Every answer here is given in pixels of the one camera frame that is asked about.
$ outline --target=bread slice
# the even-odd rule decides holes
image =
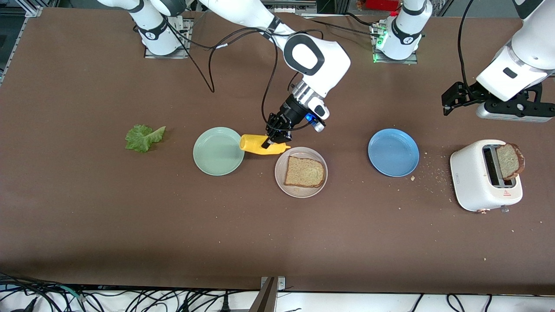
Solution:
[[[324,182],[324,165],[317,160],[289,156],[285,185],[317,188]]]
[[[516,144],[507,143],[496,148],[503,180],[514,179],[524,171],[524,156]]]

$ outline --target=red object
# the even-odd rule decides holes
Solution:
[[[398,7],[398,0],[366,0],[366,8],[368,9],[396,11]]]

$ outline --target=green plate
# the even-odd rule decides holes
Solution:
[[[229,128],[217,127],[199,136],[193,148],[195,164],[206,174],[226,175],[237,169],[245,152],[239,148],[241,136]]]

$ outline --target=lettuce leaf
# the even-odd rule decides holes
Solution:
[[[165,130],[166,127],[161,127],[156,131],[152,131],[151,127],[147,127],[144,124],[136,124],[125,136],[127,141],[125,148],[146,153],[152,143],[162,140]]]

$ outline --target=tabletop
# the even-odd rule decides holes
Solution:
[[[274,47],[262,36],[214,53],[211,93],[190,59],[144,59],[125,11],[47,8],[30,19],[0,88],[0,270],[79,284],[256,289],[260,276],[282,275],[292,290],[555,294],[555,122],[484,120],[473,107],[443,116],[441,94],[461,79],[460,19],[431,18],[418,64],[407,66],[373,63],[363,34],[279,16],[322,29],[352,62],[325,99],[326,129],[298,131],[290,144],[318,151],[329,169],[308,199],[280,190],[277,155],[246,153],[222,177],[193,161],[212,127],[264,134]],[[326,21],[367,30],[349,17]],[[465,22],[471,82],[520,25]],[[238,28],[208,13],[193,40],[211,45]],[[191,54],[207,73],[209,53]],[[293,74],[280,54],[267,113]],[[543,100],[555,100],[552,79]],[[163,141],[126,150],[135,124],[166,126]],[[384,128],[418,144],[414,180],[370,164],[368,142]],[[449,156],[487,138],[526,157],[524,196],[509,213],[456,202]]]

